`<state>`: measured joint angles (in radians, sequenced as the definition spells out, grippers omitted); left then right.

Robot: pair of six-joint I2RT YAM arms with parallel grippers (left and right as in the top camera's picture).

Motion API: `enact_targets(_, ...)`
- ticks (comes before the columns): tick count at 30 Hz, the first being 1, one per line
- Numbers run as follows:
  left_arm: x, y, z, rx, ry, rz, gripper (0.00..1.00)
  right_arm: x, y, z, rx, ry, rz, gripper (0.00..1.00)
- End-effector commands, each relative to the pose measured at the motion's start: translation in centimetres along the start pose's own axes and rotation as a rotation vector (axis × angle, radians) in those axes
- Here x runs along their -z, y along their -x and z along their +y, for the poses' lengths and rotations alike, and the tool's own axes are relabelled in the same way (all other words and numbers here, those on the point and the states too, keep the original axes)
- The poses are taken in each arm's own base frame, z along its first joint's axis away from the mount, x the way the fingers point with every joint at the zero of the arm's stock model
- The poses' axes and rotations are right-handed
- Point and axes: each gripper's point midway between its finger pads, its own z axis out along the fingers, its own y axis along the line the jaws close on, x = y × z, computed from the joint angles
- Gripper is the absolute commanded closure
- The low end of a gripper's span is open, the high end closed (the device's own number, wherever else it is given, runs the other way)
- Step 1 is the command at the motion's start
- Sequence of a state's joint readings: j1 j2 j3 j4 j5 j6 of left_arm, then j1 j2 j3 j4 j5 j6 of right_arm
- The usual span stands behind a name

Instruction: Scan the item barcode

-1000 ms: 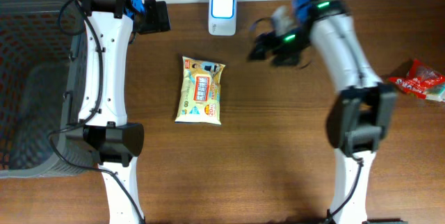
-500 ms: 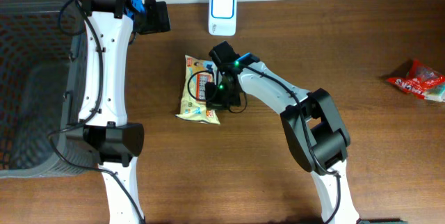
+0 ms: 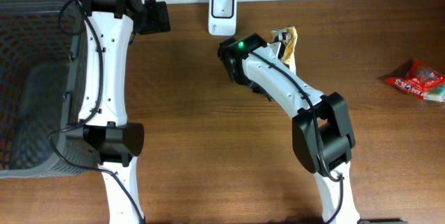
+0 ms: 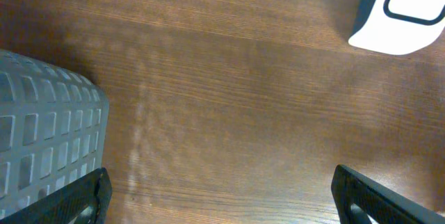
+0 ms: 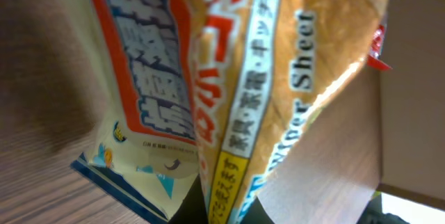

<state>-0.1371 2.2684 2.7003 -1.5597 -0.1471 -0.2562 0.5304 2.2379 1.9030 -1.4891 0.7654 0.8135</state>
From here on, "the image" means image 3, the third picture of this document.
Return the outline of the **yellow wet wipes pack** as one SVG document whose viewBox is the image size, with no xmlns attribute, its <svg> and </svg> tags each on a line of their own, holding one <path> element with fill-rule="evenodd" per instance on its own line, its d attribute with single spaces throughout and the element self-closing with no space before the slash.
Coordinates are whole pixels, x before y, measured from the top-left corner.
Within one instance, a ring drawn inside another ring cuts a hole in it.
<svg viewBox="0 0 445 224">
<path fill-rule="evenodd" d="M 272 29 L 270 34 L 272 43 L 281 43 L 278 58 L 292 73 L 296 74 L 295 48 L 298 41 L 298 33 L 295 26 Z"/>
</svg>

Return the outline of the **red snack packet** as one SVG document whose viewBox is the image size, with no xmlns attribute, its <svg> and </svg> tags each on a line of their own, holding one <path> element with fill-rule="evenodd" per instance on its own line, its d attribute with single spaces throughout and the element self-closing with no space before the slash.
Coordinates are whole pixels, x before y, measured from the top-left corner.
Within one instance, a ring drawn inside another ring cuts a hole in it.
<svg viewBox="0 0 445 224">
<path fill-rule="evenodd" d="M 385 82 L 397 87 L 404 93 L 424 99 L 423 94 L 427 90 L 444 84 L 444 75 L 414 59 L 404 77 L 389 77 L 385 79 Z"/>
</svg>

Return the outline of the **teal tissue pack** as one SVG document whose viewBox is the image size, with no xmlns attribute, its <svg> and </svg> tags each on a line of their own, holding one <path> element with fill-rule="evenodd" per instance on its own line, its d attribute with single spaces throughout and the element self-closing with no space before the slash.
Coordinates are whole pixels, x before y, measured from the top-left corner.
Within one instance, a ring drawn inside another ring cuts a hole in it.
<svg viewBox="0 0 445 224">
<path fill-rule="evenodd" d="M 444 102 L 444 84 L 427 90 L 423 94 L 423 98 L 434 102 Z"/>
</svg>

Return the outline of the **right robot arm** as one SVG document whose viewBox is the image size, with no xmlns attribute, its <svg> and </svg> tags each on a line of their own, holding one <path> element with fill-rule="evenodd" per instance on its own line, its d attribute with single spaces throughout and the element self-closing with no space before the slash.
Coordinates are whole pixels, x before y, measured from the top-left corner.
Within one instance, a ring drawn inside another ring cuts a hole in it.
<svg viewBox="0 0 445 224">
<path fill-rule="evenodd" d="M 358 223 L 350 185 L 355 146 L 348 106 L 339 93 L 312 88 L 282 62 L 284 46 L 256 33 L 220 43 L 218 57 L 229 78 L 276 101 L 292 120 L 292 148 L 316 180 L 324 223 Z"/>
</svg>

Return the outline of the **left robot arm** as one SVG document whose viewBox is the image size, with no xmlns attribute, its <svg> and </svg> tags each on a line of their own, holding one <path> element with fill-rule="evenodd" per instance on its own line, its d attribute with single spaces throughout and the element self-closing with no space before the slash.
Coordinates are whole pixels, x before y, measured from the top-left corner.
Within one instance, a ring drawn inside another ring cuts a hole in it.
<svg viewBox="0 0 445 224">
<path fill-rule="evenodd" d="M 168 9 L 156 0 L 70 0 L 79 10 L 87 36 L 86 80 L 75 125 L 62 130 L 92 153 L 92 163 L 64 161 L 101 173 L 110 223 L 144 223 L 136 166 L 144 127 L 128 121 L 124 98 L 127 50 L 137 35 L 170 31 Z"/>
</svg>

